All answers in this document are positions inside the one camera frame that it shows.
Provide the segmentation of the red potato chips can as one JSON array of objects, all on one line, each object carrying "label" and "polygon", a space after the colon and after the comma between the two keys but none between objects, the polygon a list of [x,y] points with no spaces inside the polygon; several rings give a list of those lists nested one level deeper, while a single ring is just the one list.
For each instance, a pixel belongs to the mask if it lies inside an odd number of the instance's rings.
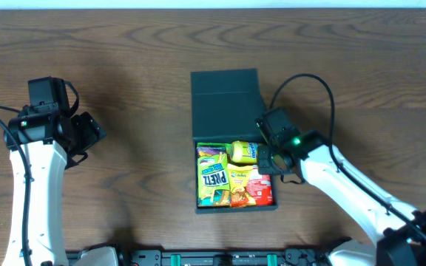
[{"label": "red potato chips can", "polygon": [[255,201],[255,205],[272,205],[274,203],[271,178],[260,174],[257,166],[252,166],[246,190]]}]

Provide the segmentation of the yellow Mentos candy bottle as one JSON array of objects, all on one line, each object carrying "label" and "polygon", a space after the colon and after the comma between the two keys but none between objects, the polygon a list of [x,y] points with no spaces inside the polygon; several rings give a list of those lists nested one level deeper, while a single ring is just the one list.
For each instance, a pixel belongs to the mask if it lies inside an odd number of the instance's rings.
[{"label": "yellow Mentos candy bottle", "polygon": [[231,144],[231,161],[233,163],[255,164],[257,163],[257,148],[257,143],[236,140]]}]

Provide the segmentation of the yellow Julies biscuit packet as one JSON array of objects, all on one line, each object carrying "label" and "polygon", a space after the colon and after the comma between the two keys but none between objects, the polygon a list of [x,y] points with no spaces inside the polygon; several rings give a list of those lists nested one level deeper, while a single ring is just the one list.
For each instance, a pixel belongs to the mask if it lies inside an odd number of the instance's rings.
[{"label": "yellow Julies biscuit packet", "polygon": [[253,166],[227,165],[230,186],[230,206],[232,208],[256,205],[255,199],[246,189],[252,170]]}]

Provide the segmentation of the green Pretz snack box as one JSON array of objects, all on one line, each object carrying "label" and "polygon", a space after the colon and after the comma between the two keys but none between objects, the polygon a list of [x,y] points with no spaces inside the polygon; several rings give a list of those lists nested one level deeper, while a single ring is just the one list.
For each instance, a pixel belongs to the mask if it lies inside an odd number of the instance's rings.
[{"label": "green Pretz snack box", "polygon": [[230,206],[228,155],[225,146],[197,147],[197,206]]}]

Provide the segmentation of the black gift box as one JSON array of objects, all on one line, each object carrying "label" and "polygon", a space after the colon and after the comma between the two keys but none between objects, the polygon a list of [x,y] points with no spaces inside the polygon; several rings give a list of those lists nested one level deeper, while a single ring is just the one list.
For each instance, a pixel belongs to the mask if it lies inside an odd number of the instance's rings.
[{"label": "black gift box", "polygon": [[[266,111],[260,95],[257,70],[233,69],[191,73],[192,88],[192,139],[195,148],[195,185],[197,203],[197,143],[230,143],[236,140],[265,145],[266,142],[256,124],[256,119]],[[233,163],[230,150],[226,149],[228,164]],[[277,209],[276,185],[271,178],[274,203],[243,208],[213,207],[199,208],[198,214],[272,211]]]}]

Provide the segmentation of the Haribo worms candy bag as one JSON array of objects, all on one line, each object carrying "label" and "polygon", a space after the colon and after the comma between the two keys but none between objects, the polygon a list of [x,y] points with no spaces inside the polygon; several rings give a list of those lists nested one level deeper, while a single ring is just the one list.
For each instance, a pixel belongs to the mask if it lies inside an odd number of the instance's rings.
[{"label": "Haribo worms candy bag", "polygon": [[230,149],[230,143],[197,143],[197,147],[224,147],[225,149]]}]

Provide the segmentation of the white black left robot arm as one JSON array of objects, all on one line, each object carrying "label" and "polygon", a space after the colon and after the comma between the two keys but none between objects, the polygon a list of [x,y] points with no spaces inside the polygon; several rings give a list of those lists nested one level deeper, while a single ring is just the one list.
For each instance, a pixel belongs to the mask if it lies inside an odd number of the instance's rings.
[{"label": "white black left robot arm", "polygon": [[4,265],[117,265],[115,248],[101,246],[70,260],[62,230],[64,172],[87,158],[106,133],[87,112],[55,104],[26,106],[4,133],[13,170],[13,207]]}]

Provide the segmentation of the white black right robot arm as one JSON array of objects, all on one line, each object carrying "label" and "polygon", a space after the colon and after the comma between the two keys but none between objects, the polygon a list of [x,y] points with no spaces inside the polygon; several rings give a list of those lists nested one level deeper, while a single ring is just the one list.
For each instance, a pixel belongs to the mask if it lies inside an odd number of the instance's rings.
[{"label": "white black right robot arm", "polygon": [[319,132],[283,127],[261,133],[267,150],[260,153],[262,172],[296,169],[303,183],[329,196],[371,240],[338,244],[324,254],[329,265],[426,265],[426,211],[379,187]]}]

